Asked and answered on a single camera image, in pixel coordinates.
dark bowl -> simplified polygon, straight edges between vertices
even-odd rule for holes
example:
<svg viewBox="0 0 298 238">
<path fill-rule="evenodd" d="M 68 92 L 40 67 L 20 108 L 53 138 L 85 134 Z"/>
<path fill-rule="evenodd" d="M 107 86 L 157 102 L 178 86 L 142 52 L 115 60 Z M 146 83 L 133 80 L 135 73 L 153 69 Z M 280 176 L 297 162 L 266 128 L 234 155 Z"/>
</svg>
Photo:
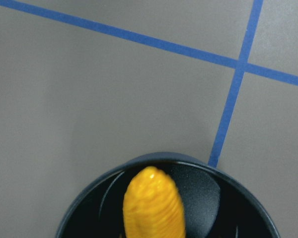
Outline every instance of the dark bowl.
<svg viewBox="0 0 298 238">
<path fill-rule="evenodd" d="M 130 160 L 92 182 L 69 207 L 56 238 L 125 237 L 124 194 L 148 165 L 175 181 L 184 204 L 186 238 L 280 237 L 263 206 L 233 178 L 190 156 L 159 152 Z"/>
</svg>

bowl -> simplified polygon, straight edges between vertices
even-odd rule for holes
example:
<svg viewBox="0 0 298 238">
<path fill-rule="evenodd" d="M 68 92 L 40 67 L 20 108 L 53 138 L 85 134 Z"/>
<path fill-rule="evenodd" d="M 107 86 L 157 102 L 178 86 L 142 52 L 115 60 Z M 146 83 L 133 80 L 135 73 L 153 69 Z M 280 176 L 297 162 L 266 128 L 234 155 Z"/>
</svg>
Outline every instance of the bowl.
<svg viewBox="0 0 298 238">
<path fill-rule="evenodd" d="M 185 210 L 186 238 L 280 238 L 267 211 L 240 183 L 172 152 L 137 157 L 97 178 L 70 205 L 56 238 L 125 237 L 124 194 L 130 180 L 149 165 L 175 181 Z"/>
</svg>

yellow corn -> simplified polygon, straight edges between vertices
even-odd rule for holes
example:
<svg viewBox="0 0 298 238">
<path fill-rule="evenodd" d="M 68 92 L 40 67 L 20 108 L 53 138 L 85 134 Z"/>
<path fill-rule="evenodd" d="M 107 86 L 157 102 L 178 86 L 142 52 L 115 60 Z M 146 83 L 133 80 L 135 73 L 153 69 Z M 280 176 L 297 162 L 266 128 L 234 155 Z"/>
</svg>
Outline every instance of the yellow corn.
<svg viewBox="0 0 298 238">
<path fill-rule="evenodd" d="M 128 185 L 123 203 L 127 238 L 185 238 L 184 208 L 175 182 L 149 166 Z"/>
</svg>

corn cob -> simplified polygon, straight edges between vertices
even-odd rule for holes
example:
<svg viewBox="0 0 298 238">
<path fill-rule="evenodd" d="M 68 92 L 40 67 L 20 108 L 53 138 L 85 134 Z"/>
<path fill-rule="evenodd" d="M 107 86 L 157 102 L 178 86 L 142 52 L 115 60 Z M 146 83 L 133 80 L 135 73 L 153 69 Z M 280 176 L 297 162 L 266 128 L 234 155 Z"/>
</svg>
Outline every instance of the corn cob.
<svg viewBox="0 0 298 238">
<path fill-rule="evenodd" d="M 172 178 L 149 166 L 128 185 L 123 203 L 127 238 L 185 238 L 184 208 Z"/>
</svg>

blue grid line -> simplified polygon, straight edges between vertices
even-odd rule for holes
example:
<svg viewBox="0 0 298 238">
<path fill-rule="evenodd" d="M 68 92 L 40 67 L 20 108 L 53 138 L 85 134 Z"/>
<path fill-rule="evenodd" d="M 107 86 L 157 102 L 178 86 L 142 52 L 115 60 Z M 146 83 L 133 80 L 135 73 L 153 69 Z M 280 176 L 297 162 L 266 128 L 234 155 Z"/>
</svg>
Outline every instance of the blue grid line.
<svg viewBox="0 0 298 238">
<path fill-rule="evenodd" d="M 254 0 L 252 11 L 248 20 L 246 33 L 244 36 L 242 48 L 239 54 L 237 66 L 233 76 L 233 80 L 228 92 L 227 100 L 224 106 L 224 111 L 221 117 L 220 125 L 215 136 L 214 144 L 211 150 L 208 165 L 216 167 L 219 162 L 221 151 L 227 135 L 230 120 L 234 111 L 235 103 L 238 97 L 240 86 L 244 77 L 247 61 L 252 48 L 259 15 L 262 9 L 263 0 Z"/>
<path fill-rule="evenodd" d="M 61 12 L 45 9 L 42 7 L 30 5 L 15 0 L 0 0 L 0 6 L 5 6 L 11 9 L 27 12 L 51 20 L 63 22 L 73 26 L 93 30 L 110 36 L 133 41 L 150 47 L 173 52 L 176 54 L 188 56 L 191 58 L 208 61 L 214 64 L 230 67 L 235 69 L 227 101 L 221 117 L 219 129 L 213 144 L 212 152 L 209 159 L 209 165 L 216 167 L 223 148 L 224 140 L 227 134 L 229 123 L 232 117 L 234 106 L 238 97 L 239 89 L 245 72 L 274 79 L 280 82 L 298 86 L 298 76 L 280 72 L 277 70 L 265 68 L 262 66 L 248 63 L 252 42 L 255 36 L 255 30 L 258 23 L 263 0 L 254 0 L 251 15 L 248 21 L 246 34 L 244 36 L 242 49 L 239 59 L 231 59 L 225 56 L 213 54 L 188 46 L 176 44 L 173 42 L 164 41 L 154 37 L 142 35 L 121 28 L 109 26 L 95 21 L 83 19 L 80 17 L 64 14 Z"/>
</svg>

